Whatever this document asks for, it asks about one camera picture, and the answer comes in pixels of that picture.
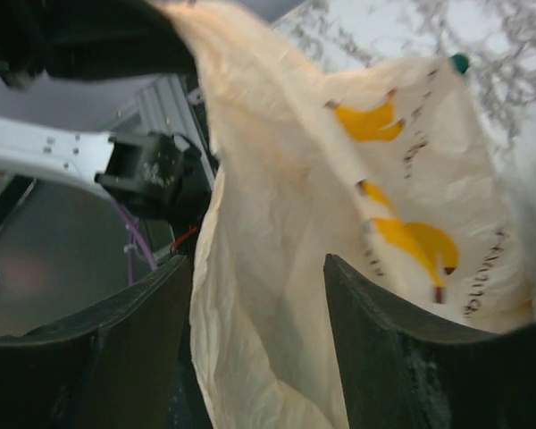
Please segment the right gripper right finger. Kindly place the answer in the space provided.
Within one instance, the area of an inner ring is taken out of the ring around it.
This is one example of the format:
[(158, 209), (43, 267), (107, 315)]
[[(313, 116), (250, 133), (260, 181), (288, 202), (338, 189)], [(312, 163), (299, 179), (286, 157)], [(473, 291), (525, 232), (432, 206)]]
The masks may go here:
[(405, 301), (338, 256), (323, 271), (351, 427), (536, 429), (536, 322), (483, 332)]

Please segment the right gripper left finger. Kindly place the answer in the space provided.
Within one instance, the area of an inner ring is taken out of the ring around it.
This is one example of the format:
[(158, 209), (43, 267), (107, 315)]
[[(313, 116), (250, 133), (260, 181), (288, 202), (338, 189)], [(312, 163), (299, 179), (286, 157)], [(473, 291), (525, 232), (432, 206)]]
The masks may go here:
[(19, 337), (0, 337), (0, 428), (165, 428), (191, 265)]

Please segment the translucent orange plastic bag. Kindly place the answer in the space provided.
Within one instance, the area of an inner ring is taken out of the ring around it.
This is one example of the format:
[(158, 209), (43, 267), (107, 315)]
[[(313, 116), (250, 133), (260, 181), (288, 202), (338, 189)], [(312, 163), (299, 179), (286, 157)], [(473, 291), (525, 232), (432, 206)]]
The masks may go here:
[(536, 1), (163, 12), (220, 161), (189, 310), (213, 427), (353, 428), (329, 255), (456, 324), (536, 322)]

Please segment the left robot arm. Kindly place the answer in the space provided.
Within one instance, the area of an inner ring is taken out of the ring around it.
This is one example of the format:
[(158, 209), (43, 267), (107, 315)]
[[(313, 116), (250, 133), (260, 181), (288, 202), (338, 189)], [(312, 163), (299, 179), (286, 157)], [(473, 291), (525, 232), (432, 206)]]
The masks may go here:
[[(95, 81), (194, 69), (171, 21), (147, 1), (0, 1), (0, 79), (9, 88), (42, 73)], [(204, 216), (205, 160), (180, 133), (79, 132), (0, 117), (0, 171), (83, 189), (173, 227)]]

